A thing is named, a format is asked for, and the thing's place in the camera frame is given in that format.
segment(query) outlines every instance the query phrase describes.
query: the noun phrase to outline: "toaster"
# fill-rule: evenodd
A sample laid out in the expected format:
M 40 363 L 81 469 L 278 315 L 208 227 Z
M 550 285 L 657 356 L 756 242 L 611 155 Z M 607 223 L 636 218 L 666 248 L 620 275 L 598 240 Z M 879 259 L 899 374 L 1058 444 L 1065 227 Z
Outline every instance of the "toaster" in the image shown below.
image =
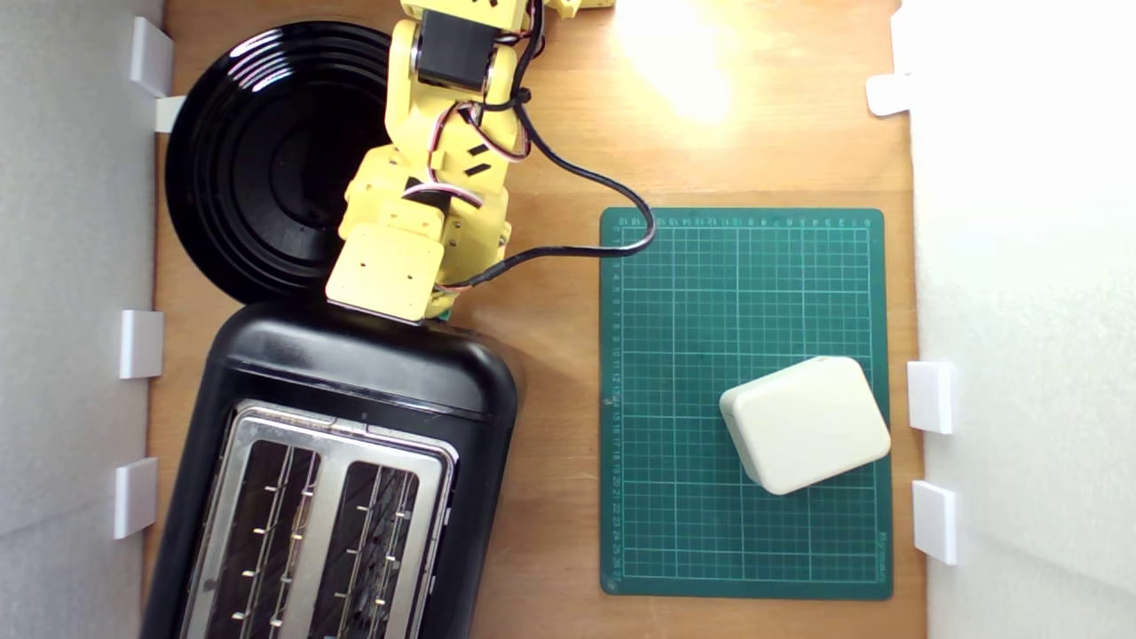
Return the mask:
M 443 323 L 239 310 L 208 355 L 143 639 L 466 637 L 519 380 Z

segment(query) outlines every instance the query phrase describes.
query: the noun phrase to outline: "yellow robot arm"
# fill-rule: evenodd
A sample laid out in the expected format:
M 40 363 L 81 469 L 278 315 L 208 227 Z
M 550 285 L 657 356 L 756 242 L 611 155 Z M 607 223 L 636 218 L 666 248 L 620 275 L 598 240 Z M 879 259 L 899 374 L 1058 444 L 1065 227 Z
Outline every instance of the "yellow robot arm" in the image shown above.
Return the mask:
M 531 141 L 515 109 L 524 59 L 512 48 L 545 8 L 573 17 L 615 0 L 402 0 L 392 34 L 386 130 L 348 186 L 344 240 L 326 294 L 418 322 L 448 310 L 504 258 L 509 165 Z

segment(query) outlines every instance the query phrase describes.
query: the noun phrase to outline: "plate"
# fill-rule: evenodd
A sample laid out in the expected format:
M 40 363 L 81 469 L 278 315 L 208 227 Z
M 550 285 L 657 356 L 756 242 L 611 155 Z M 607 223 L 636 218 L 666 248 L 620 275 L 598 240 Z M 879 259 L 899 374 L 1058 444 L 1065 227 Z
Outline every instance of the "plate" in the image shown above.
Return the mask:
M 343 193 L 383 124 L 390 36 L 340 22 L 257 34 L 186 96 L 166 156 L 178 239 L 243 304 L 323 297 Z

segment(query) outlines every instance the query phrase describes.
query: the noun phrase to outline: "wooden surface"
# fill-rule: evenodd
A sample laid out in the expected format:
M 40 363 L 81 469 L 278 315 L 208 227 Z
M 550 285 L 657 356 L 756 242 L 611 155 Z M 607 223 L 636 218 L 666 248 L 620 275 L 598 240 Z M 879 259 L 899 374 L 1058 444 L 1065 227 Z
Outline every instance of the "wooden surface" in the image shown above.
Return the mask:
M 896 0 L 619 0 L 553 20 L 527 84 L 549 142 L 657 206 L 871 206 L 887 221 L 895 596 L 885 603 L 609 597 L 599 586 L 595 262 L 531 263 L 467 293 L 454 321 L 520 350 L 528 401 L 513 438 L 474 636 L 902 638 L 926 634 L 925 569 L 911 542 L 921 442 L 908 428 L 916 356 L 905 117 L 872 118 L 863 82 L 891 70 Z M 175 90 L 236 42 L 294 19 L 389 28 L 394 0 L 169 0 Z M 165 141 L 159 140 L 159 165 Z M 510 174 L 512 249 L 598 239 L 618 196 L 533 158 Z M 165 518 L 206 350 L 236 304 L 190 263 L 159 210 L 157 307 L 165 374 L 150 454 Z M 152 565 L 158 534 L 149 537 Z

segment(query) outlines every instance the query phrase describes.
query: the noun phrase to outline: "green cutting mat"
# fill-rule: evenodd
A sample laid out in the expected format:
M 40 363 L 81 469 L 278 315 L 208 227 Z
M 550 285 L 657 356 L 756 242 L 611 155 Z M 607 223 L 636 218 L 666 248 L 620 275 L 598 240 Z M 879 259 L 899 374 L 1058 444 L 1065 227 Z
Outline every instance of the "green cutting mat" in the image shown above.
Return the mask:
M 871 209 L 659 209 L 604 260 L 601 584 L 612 595 L 886 599 L 889 458 L 776 497 L 742 470 L 721 392 L 818 355 L 888 417 L 884 219 Z M 640 238 L 603 216 L 607 246 Z

